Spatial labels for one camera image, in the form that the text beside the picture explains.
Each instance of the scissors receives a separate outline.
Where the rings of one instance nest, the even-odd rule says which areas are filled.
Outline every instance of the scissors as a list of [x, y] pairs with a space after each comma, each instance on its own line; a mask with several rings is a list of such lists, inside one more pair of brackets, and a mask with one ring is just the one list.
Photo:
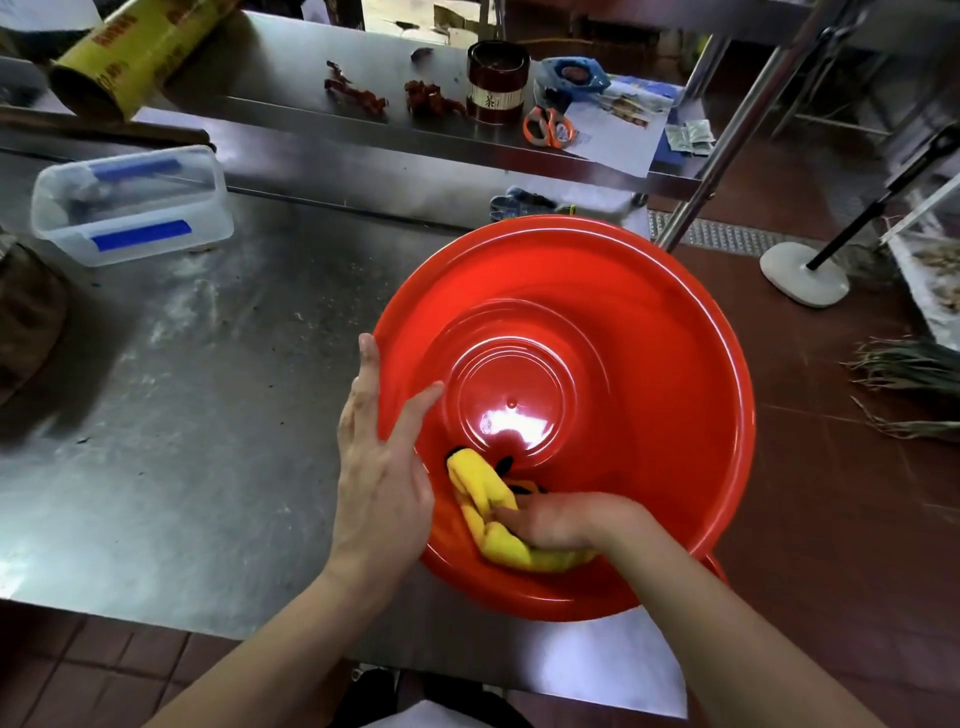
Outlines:
[[576, 134], [573, 124], [556, 109], [535, 106], [523, 120], [523, 135], [535, 147], [563, 149]]

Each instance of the red plastic basin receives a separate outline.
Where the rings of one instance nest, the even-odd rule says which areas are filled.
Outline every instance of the red plastic basin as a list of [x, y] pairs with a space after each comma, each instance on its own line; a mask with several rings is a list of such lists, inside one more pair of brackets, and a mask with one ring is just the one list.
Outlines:
[[482, 559], [444, 466], [460, 445], [512, 456], [512, 477], [548, 491], [633, 498], [708, 559], [749, 474], [754, 397], [730, 325], [675, 258], [585, 218], [508, 220], [426, 260], [374, 335], [381, 436], [409, 397], [446, 383], [417, 442], [437, 498], [423, 561], [442, 579], [528, 619], [637, 604], [604, 559], [549, 575]]

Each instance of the yellow cylindrical container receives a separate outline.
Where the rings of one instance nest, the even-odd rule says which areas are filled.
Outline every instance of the yellow cylindrical container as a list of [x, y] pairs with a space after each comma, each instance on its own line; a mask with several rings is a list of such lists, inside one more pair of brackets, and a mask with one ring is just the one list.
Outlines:
[[67, 51], [50, 87], [94, 121], [127, 121], [238, 0], [130, 0]]

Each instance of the yellow cloth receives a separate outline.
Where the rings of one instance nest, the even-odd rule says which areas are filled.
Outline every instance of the yellow cloth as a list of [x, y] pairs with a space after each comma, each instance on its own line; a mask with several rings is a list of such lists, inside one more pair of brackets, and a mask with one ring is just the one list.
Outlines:
[[596, 556], [592, 550], [530, 548], [503, 523], [490, 521], [491, 510], [496, 506], [516, 510], [516, 498], [476, 451], [457, 450], [446, 459], [446, 471], [473, 541], [480, 553], [495, 564], [524, 571], [558, 572], [585, 564]]

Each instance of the steel countertop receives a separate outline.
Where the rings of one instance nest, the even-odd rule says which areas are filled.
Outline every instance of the steel countertop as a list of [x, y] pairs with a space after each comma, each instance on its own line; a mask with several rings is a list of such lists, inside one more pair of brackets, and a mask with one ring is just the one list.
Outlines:
[[[0, 222], [22, 231], [44, 163], [3, 160]], [[0, 408], [0, 597], [242, 639], [323, 567], [356, 336], [454, 235], [230, 198], [238, 232], [205, 253], [86, 270], [37, 243], [72, 307]], [[420, 565], [348, 656], [686, 715], [644, 610], [513, 619]]]

